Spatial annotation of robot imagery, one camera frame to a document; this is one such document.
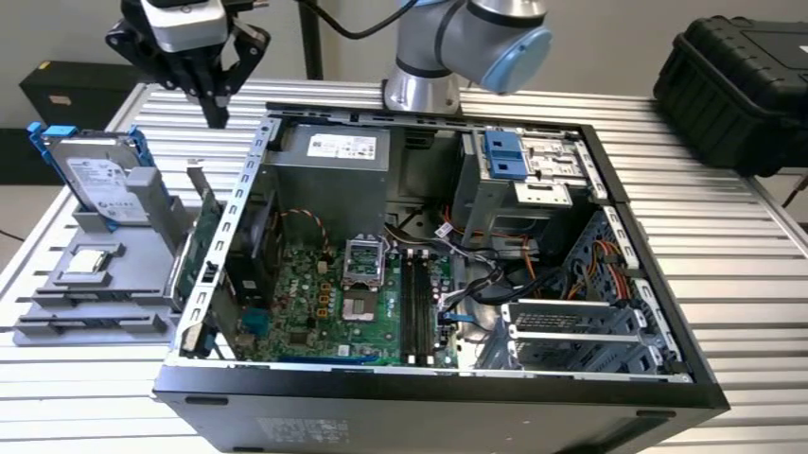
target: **hard drive label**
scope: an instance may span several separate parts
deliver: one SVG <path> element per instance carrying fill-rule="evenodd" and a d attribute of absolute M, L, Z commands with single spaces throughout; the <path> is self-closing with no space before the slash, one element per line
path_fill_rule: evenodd
<path fill-rule="evenodd" d="M 150 220 L 138 197 L 127 191 L 127 174 L 118 164 L 106 159 L 70 158 L 67 165 L 102 216 L 121 223 Z"/>

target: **ram slot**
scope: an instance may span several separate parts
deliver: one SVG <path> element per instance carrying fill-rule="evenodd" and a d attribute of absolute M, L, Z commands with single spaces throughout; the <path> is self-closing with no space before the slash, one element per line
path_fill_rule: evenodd
<path fill-rule="evenodd" d="M 429 262 L 416 261 L 416 333 L 419 336 L 419 365 L 435 364 L 435 320 L 432 315 L 432 284 L 429 282 Z"/>
<path fill-rule="evenodd" d="M 416 364 L 417 342 L 416 342 L 416 260 L 408 258 L 403 263 L 403 362 Z"/>

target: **motherboard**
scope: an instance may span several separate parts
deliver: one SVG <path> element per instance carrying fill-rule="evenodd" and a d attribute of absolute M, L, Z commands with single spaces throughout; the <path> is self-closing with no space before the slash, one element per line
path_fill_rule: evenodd
<path fill-rule="evenodd" d="M 237 356 L 261 362 L 407 365 L 413 360 L 409 331 L 419 328 L 432 357 L 424 365 L 453 367 L 455 348 L 435 348 L 441 327 L 433 295 L 449 290 L 449 258 L 420 259 L 428 279 L 413 288 L 407 278 L 416 265 L 407 252 L 381 249 L 380 254 L 346 248 L 326 256 L 317 248 L 286 247 L 269 307 L 242 311 Z M 357 282 L 358 275 L 377 271 L 376 286 Z M 416 301 L 417 294 L 427 304 Z M 412 321 L 415 306 L 427 310 L 420 323 Z"/>

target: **metal panel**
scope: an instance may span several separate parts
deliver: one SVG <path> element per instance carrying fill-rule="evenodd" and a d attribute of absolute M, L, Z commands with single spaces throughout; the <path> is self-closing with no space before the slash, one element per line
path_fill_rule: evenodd
<path fill-rule="evenodd" d="M 169 188 L 186 204 L 200 205 L 185 174 L 190 160 L 202 160 L 226 197 L 269 100 L 380 107 L 381 96 L 374 84 L 253 81 L 234 96 L 229 129 L 210 131 L 185 95 L 138 88 L 113 126 L 141 125 Z M 652 100 L 551 93 L 505 97 L 472 89 L 464 108 L 468 114 L 580 122 L 599 130 L 734 406 L 646 454 L 808 452 L 807 245 L 760 187 L 731 170 L 706 168 L 688 158 Z M 58 248 L 75 232 L 74 207 L 63 191 L 0 276 L 0 325 L 13 324 L 27 310 L 26 299 L 57 264 Z M 0 375 L 0 400 L 17 401 L 0 432 L 11 441 L 5 452 L 214 452 L 182 421 L 151 419 L 166 411 L 149 400 L 153 364 L 165 355 L 161 346 L 18 349 L 10 333 L 0 334 L 0 364 L 13 367 Z M 66 397 L 62 402 L 81 409 L 77 416 L 59 406 Z M 119 408 L 105 409 L 97 401 L 105 397 L 115 397 Z M 41 414 L 46 407 L 65 419 L 25 422 L 31 419 L 25 415 Z M 83 415 L 98 419 L 82 420 Z"/>

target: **gray floor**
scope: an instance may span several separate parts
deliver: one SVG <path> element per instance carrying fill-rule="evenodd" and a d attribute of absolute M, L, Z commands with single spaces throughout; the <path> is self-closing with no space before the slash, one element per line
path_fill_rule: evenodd
<path fill-rule="evenodd" d="M 0 230 L 18 236 L 29 236 L 61 189 L 61 186 L 0 185 Z M 13 260 L 22 244 L 0 236 L 0 270 Z"/>

